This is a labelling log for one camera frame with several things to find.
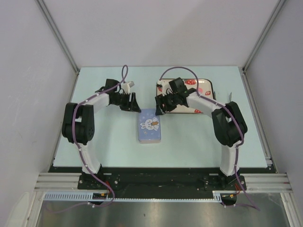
cable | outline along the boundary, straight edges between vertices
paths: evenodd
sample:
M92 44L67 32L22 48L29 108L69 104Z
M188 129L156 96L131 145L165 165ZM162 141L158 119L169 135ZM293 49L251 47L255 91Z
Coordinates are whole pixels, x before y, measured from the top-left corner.
M80 158L81 158L81 161L82 161L83 165L85 166L85 168L87 169L87 171L92 175L92 177L94 177L97 181L99 181L101 184L103 184L104 186L106 186L112 192L112 194L113 194L113 198L111 199L111 201L109 201L109 203L100 204L100 205L93 204L93 207L106 207L106 206L110 205L114 201L114 199L115 199L115 193L114 193L114 190L109 185L107 185L105 182L103 182L102 180L100 180L99 178L97 178L94 175L94 173L90 170L90 168L88 167L87 163L84 160L84 157L83 157L82 151L81 151L81 146L79 145L79 143L76 140L76 131L75 131L76 114L77 114L78 108L81 105L83 105L84 103L88 102L89 100L91 100L91 99L93 99L93 98L95 98L95 97L97 97L97 96L99 96L99 95L101 95L101 94L103 94L103 93L105 93L107 91L113 90L116 87L120 86L123 82L125 82L125 78L126 78L127 74L128 74L128 66L124 65L122 67L122 80L118 84L116 84L115 86L113 86L113 87L111 87L111 88L109 88L107 90L103 90L101 92L98 92L98 93L92 95L91 97L87 98L83 102L78 103L76 105L75 109L74 109L74 113L73 113L73 116L72 116L72 122L71 122L72 139L73 139L74 143L76 144L76 146L78 147L79 155L80 155ZM50 211L48 208L47 208L47 210L50 211L50 212L52 212L52 213L62 213L62 212L65 212L67 210L70 210L70 209L72 209L74 207L77 207L77 206L80 206L80 205L84 205L84 204L87 204L87 203L86 202L78 203L78 204L75 204L75 205L73 205L73 206L71 206L69 208L66 208L64 210L55 211L55 212L54 211Z
M211 103L213 103L213 104L215 104L215 105L217 105L217 106L223 108L223 109L228 113L228 115L231 117L232 121L234 122L234 124L235 124L235 126L236 126L236 128L237 128L237 130L238 130L238 132L239 132L239 134L240 134L240 138L241 138L241 143L238 144L238 145L236 145L236 159L235 159L235 164L234 164L234 172L235 172L236 179L237 179L237 181L238 181L238 183L239 183L239 185L240 185L242 191L244 192L246 198L247 198L247 199L251 202L251 204L252 204L252 205L248 205L248 204L236 204L235 206L247 206L247 207L255 208L255 209L257 209L258 211L260 211L260 208L252 201L252 199L249 197L249 195L248 195L247 192L245 191L245 189L244 189L244 187L243 187L243 185L241 184L241 181L240 181L240 179L239 179L238 173L237 173L237 164L238 164L238 158L239 158L239 146L243 145L243 143L244 143L244 135L243 135L243 133L242 133L242 131L241 131L241 129L240 129L240 127L239 127L239 125L238 125L236 119L234 118L234 116L232 115L232 113L231 113L224 105L222 105L222 104L220 104L220 103L217 103L215 100L212 100L212 99L210 99L210 98L208 98L208 97L205 97L205 96L202 96L202 95L199 94L199 79L198 79L198 76L197 76L192 70L190 70L189 68L186 68L186 67L183 67L183 66L171 67L171 68L165 70L164 73L162 73L162 75L161 75L161 77L160 77L160 80L163 78L163 76L164 76L168 71L173 70L173 69L184 69L184 70L187 70L187 71L191 72L191 73L195 76L196 81L197 81L197 88L196 88L197 95L198 95L200 98L205 99L205 100L207 100L207 101L209 101L209 102L211 102Z

black joint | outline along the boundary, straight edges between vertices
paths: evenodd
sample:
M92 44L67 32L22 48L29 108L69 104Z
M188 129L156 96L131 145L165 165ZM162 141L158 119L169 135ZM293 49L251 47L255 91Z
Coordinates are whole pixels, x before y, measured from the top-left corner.
M170 88L173 93L183 93L187 91L187 87L184 84L184 81L179 77L169 82Z
M135 92L130 94L111 93L109 94L109 104L118 105L123 111L141 113Z
M226 108L231 112L236 119L242 134L244 135L248 128L239 109L239 106L235 102L226 104ZM236 142L241 140L239 131L233 121L227 121L230 116L223 109L216 109L212 112L212 119L214 125L214 133L218 141L229 147L232 147Z
M66 137L70 143L74 143L71 123L77 105L77 103L68 103L65 106L62 135ZM95 133L94 106L81 105L78 108L76 119L79 117L81 117L81 122L75 122L76 141L86 145L88 141L92 140Z

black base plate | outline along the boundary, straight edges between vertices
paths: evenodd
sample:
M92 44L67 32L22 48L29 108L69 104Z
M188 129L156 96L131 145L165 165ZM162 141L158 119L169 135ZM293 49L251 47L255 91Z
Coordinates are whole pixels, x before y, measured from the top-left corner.
M128 199L212 199L213 190L235 191L236 179L219 175L209 175L191 169L176 172L161 169L140 168L123 171L116 168L102 175L102 180L109 184L116 198ZM246 188L245 179L240 176ZM79 177L78 189L106 190L107 187L87 176Z

metal frame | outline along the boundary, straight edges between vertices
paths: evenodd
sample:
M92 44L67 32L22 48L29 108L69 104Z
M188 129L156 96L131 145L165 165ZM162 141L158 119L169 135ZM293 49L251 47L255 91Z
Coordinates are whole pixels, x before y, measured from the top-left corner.
M270 151L270 148L269 148L269 144L268 144L264 129L262 127L262 122L261 122L261 118L260 118L260 115L259 115L259 112L258 112L258 109L257 109L256 101L255 101L255 99L252 95L252 91L251 91L249 82L247 80L246 72L244 72L242 70L241 70L241 79L242 79L244 89L245 89L245 92L246 92L246 95L247 95L247 98L248 98L248 102L250 104L250 109L251 109L253 118L255 120L255 124L256 124L256 127L257 127L258 135L259 135L260 142L261 142L261 145L262 145L262 148L263 148L263 151L264 151L264 155L265 155L267 165L268 166L274 165L277 172L278 172L278 167L275 165L274 158L272 157L272 154L271 154L271 151Z
M281 10L283 9L285 3L287 0L279 0L279 2L276 4L276 7L274 8L272 14L270 15L265 27L263 28L261 35L259 36L254 48L252 49L252 52L250 53L247 61L245 62L243 66L243 71L246 72L249 68L252 60L255 58L257 52L259 51L261 45L263 44L265 38L267 37L271 27L273 26L274 22L276 21L278 15L280 14Z
M48 23L53 35L55 36L56 40L58 41L59 46L61 47L63 53L65 54L65 56L67 57L68 61L70 62L73 70L75 71L75 73L79 73L79 68L74 60L74 58L71 55L71 52L69 50L69 48L67 47L55 21L53 20L53 17L50 13L50 11L48 10L44 0L35 0L36 3L38 4L38 7L40 8L43 16L46 19L46 22Z
M68 58L73 70L76 74L79 73L79 68L72 57L59 29L57 28L54 19L52 18L44 0L35 0L40 8L43 16L45 17L51 31L53 32L58 44L60 45L62 51ZM246 71L250 66L252 60L255 58L256 53L260 49L262 43L267 37L272 25L274 24L277 16L281 12L283 6L285 5L287 0L279 0L277 3L273 13L271 14L266 26L264 27L260 37L258 38L253 51L251 52L248 60L243 66L243 72L241 73L242 81L248 96L248 100L251 106L251 110L257 125L258 133L261 139L261 144L263 150L265 152L265 157L267 159L268 165L272 165L273 162L271 160L270 150L268 146L268 142L262 128L262 123L260 120L260 116L258 114L256 103L251 93L251 89L249 83L247 81ZM288 177L286 174L242 174L245 176L247 192L249 193L281 193L281 198L283 200L285 210L287 213L288 220L292 227L303 226L303 221L298 212L298 208L294 199L294 194L289 183ZM44 196L47 192L70 192L73 194L83 193L83 192L106 192L106 190L101 191L88 191L88 190L78 190L78 180L80 173L78 174L64 174L64 173L41 173L38 177L34 194L33 194L33 202L30 208L30 213L27 219L27 227L35 227L37 224L37 220L39 217L40 209L42 207L42 202Z
M35 186L36 192L107 192L106 190L79 190L81 173L41 173ZM292 193L287 174L241 174L245 177L248 193ZM234 193L234 191L214 191Z
M287 174L242 174L246 179L246 186L248 193L281 193L287 217L291 227L302 226L302 218L298 212L298 208L294 199L294 194L289 183ZM42 208L42 202L44 196L48 193L47 200L52 198L52 194L62 196L64 201L86 201L84 199L76 198L77 195L89 194L90 192L106 192L101 191L87 191L78 190L78 179L80 174L63 174L63 173L41 173L38 177L37 184L35 186L35 199L32 205L31 212L28 216L27 227L35 227L38 221L39 213ZM121 199L117 202L132 201L132 202L219 202L219 193L234 193L234 191L213 191L214 199L210 200L137 200L137 199Z

bunny illustration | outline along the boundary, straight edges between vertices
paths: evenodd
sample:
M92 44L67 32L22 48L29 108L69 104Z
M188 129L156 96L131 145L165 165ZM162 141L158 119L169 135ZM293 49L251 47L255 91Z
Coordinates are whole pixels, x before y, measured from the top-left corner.
M158 130L159 128L159 120L158 118L154 117L153 119L148 119L145 123L141 123L141 129L148 129L148 130Z

